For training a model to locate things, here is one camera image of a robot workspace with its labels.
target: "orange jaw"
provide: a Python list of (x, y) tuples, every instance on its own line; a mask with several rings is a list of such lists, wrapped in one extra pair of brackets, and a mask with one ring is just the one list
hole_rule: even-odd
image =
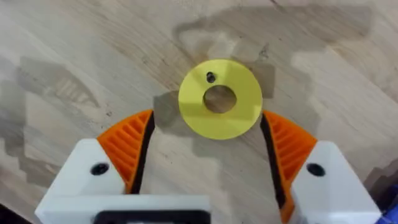
[(126, 184), (127, 194), (139, 193), (154, 128), (154, 113), (145, 110), (120, 121), (97, 137)]
[(293, 122), (265, 110), (261, 129), (267, 143), (280, 217), (287, 223), (294, 210), (290, 187), (317, 139)]

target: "yellow disc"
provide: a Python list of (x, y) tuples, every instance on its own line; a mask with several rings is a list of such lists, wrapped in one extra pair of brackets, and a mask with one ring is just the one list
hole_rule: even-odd
[[(210, 83), (206, 74), (212, 72)], [(236, 104), (225, 113), (214, 113), (203, 96), (212, 86), (225, 85), (236, 96)], [(210, 139), (230, 139), (245, 133), (262, 110), (260, 86), (245, 66), (225, 59), (209, 60), (197, 65), (184, 78), (178, 93), (178, 104), (185, 122), (198, 134)]]

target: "black screw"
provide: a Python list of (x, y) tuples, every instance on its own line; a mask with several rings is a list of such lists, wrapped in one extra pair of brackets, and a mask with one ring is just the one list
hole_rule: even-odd
[(325, 169), (319, 164), (307, 164), (307, 170), (309, 173), (317, 177), (323, 177), (326, 174)]
[(213, 72), (208, 72), (206, 74), (206, 80), (208, 83), (213, 83), (214, 81), (216, 81), (216, 77), (214, 76)]
[(90, 172), (93, 175), (102, 175), (104, 173), (106, 173), (106, 171), (108, 171), (109, 169), (109, 164), (105, 163), (105, 162), (100, 162), (99, 164), (95, 164)]

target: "black strip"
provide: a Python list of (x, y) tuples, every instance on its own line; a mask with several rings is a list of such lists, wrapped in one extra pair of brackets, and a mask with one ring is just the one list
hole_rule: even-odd
[(145, 161), (147, 160), (149, 140), (150, 137), (152, 136), (152, 133), (154, 132), (154, 129), (155, 129), (155, 118), (154, 118), (154, 112), (152, 112), (147, 122), (147, 126), (145, 127), (144, 139), (142, 140), (142, 145), (141, 145), (141, 154), (139, 156), (139, 161), (138, 161), (138, 169), (134, 182), (132, 183), (131, 186), (130, 194), (139, 194), (139, 191), (141, 189), (142, 176), (144, 175)]
[(0, 223), (1, 224), (30, 224), (24, 218), (0, 204)]
[(275, 198), (278, 202), (279, 208), (281, 209), (286, 202), (286, 196), (284, 189), (282, 188), (282, 182), (280, 181), (280, 174), (279, 174), (278, 163), (274, 149), (274, 141), (271, 135), (271, 129), (269, 127), (269, 123), (265, 115), (262, 115), (260, 127), (267, 144), (269, 165), (271, 167), (272, 181), (274, 183), (274, 189), (275, 189)]
[(210, 224), (210, 214), (202, 210), (147, 210), (147, 211), (103, 211), (95, 216), (94, 224), (179, 223)]

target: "wooden table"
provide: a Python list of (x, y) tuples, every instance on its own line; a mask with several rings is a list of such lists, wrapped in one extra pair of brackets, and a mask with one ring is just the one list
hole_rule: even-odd
[(258, 125), (212, 141), (178, 113), (209, 58), (246, 64), (264, 108), (337, 143), (373, 192), (398, 169), (397, 40), (395, 0), (2, 0), (0, 203), (38, 223), (79, 139), (154, 108), (144, 193), (207, 194), (214, 223), (279, 223)]

